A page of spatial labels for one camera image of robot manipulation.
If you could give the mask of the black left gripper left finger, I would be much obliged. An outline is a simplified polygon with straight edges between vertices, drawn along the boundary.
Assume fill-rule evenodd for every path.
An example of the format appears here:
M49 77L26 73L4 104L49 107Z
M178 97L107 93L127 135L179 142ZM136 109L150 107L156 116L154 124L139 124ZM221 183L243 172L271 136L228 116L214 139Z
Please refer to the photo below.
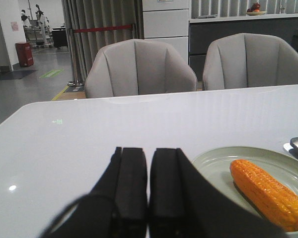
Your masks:
M42 238L144 238L147 164L141 148L117 147L96 185L57 215Z

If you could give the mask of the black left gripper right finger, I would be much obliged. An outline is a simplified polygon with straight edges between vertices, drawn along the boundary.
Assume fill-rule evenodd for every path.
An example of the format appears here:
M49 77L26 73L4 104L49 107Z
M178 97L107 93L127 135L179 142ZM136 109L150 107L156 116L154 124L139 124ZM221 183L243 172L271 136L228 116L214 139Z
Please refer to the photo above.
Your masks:
M156 149L150 169L151 238L285 238L212 186L181 149Z

